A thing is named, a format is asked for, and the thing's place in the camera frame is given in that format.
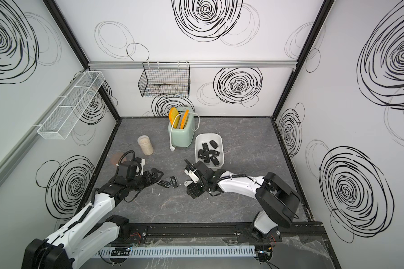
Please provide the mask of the black Porsche key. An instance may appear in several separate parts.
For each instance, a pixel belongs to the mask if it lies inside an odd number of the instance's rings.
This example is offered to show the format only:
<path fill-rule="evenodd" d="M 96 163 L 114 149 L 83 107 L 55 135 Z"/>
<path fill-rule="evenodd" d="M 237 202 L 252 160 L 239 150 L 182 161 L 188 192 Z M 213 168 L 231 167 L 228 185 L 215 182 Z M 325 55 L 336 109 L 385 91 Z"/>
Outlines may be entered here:
<path fill-rule="evenodd" d="M 157 182 L 158 185 L 164 187 L 164 188 L 170 188 L 171 187 L 171 183 L 170 182 L 166 182 L 164 180 L 159 180 Z"/>

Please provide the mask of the black silver key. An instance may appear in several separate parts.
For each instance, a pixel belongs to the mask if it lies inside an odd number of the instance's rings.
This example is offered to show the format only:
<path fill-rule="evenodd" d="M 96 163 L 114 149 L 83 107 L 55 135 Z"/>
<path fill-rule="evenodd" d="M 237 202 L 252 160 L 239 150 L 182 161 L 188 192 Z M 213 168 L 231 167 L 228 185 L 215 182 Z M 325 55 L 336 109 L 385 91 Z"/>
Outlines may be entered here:
<path fill-rule="evenodd" d="M 204 160 L 205 163 L 210 163 L 210 156 L 209 156 L 209 154 L 205 153 L 203 157 L 204 157 L 203 160 Z"/>

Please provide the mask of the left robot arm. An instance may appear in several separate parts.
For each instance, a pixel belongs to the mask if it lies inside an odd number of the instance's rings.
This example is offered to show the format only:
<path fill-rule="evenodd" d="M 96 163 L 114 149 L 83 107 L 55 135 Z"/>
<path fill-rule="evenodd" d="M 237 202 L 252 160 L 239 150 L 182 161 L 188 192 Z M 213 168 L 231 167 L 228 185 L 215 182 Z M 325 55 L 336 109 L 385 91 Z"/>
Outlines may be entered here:
<path fill-rule="evenodd" d="M 130 150 L 117 163 L 115 175 L 93 191 L 91 200 L 73 218 L 44 240 L 35 239 L 22 260 L 24 269 L 79 269 L 104 246 L 125 242 L 141 233 L 132 232 L 127 218 L 112 215 L 100 220 L 119 205 L 130 192 L 140 193 L 158 183 L 164 173 L 144 170 L 145 160 Z"/>

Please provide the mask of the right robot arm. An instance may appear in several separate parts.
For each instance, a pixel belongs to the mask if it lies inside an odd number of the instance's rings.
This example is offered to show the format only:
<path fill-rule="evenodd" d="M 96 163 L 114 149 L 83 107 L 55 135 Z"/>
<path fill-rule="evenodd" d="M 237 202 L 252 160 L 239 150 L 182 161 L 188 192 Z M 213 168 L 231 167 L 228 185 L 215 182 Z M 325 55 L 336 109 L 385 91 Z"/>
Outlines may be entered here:
<path fill-rule="evenodd" d="M 258 201 L 262 210 L 257 213 L 252 227 L 260 234 L 269 234 L 277 227 L 290 228 L 298 218 L 296 212 L 301 204 L 299 194 L 277 174 L 265 176 L 235 174 L 224 169 L 213 170 L 204 162 L 194 164 L 185 160 L 186 191 L 193 199 L 207 193 L 212 197 L 223 193 L 236 193 Z"/>

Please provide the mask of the black VW key bottom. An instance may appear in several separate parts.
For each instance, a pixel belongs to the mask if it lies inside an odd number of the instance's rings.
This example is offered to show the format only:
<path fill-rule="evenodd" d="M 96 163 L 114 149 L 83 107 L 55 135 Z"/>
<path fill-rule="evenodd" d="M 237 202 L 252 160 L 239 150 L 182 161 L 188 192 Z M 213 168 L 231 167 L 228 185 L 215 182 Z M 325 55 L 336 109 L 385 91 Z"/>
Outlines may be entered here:
<path fill-rule="evenodd" d="M 210 156 L 219 156 L 220 152 L 217 150 L 209 150 L 209 155 Z"/>

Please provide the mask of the white storage box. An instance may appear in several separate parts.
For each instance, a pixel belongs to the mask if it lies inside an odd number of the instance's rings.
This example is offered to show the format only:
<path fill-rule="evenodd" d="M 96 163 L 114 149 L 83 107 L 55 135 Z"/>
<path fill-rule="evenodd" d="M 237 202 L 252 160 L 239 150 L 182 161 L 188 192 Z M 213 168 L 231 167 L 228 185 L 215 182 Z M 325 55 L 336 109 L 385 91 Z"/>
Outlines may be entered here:
<path fill-rule="evenodd" d="M 210 144 L 210 140 L 214 140 L 219 147 L 217 149 L 214 149 Z M 203 159 L 199 159 L 198 158 L 198 150 L 199 149 L 203 149 L 202 144 L 203 143 L 207 143 L 209 146 L 209 150 L 217 150 L 220 152 L 220 155 L 217 156 L 217 159 L 220 161 L 219 166 L 214 166 L 210 160 L 210 163 L 205 163 Z M 224 151 L 223 151 L 223 141 L 222 138 L 219 134 L 216 133 L 202 133 L 197 135 L 196 139 L 195 139 L 195 162 L 197 163 L 198 161 L 201 161 L 203 164 L 205 164 L 207 167 L 213 169 L 213 170 L 217 170 L 222 168 L 223 164 L 224 164 Z"/>

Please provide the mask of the black key with buttons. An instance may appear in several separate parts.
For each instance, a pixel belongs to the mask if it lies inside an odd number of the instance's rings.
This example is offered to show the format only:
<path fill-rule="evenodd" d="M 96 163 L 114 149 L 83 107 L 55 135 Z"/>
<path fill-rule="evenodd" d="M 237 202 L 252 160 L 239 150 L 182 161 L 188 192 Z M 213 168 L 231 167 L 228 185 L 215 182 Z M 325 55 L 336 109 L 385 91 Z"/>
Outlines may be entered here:
<path fill-rule="evenodd" d="M 214 148 L 217 149 L 219 147 L 219 145 L 214 141 L 214 140 L 210 140 L 209 144 Z"/>

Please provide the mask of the white key tag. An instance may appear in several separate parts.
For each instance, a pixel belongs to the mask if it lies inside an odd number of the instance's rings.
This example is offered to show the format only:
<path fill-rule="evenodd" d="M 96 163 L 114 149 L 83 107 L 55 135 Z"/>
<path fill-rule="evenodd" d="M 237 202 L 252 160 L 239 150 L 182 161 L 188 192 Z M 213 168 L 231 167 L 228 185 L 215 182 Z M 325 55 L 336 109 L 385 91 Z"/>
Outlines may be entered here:
<path fill-rule="evenodd" d="M 184 184 L 185 184 L 185 187 L 187 187 L 187 186 L 189 186 L 189 185 L 191 185 L 193 183 L 193 181 L 186 181 Z"/>

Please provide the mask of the black chrome Bentley key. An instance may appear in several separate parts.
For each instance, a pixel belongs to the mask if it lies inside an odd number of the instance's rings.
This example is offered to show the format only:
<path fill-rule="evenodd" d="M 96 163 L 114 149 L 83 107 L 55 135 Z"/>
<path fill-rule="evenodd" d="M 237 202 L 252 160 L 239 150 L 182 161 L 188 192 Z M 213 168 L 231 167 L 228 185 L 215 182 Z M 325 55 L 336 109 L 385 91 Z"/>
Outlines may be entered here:
<path fill-rule="evenodd" d="M 170 178 L 170 181 L 171 181 L 171 185 L 172 185 L 173 188 L 178 188 L 179 183 L 178 183 L 177 178 L 175 176 L 172 176 Z"/>

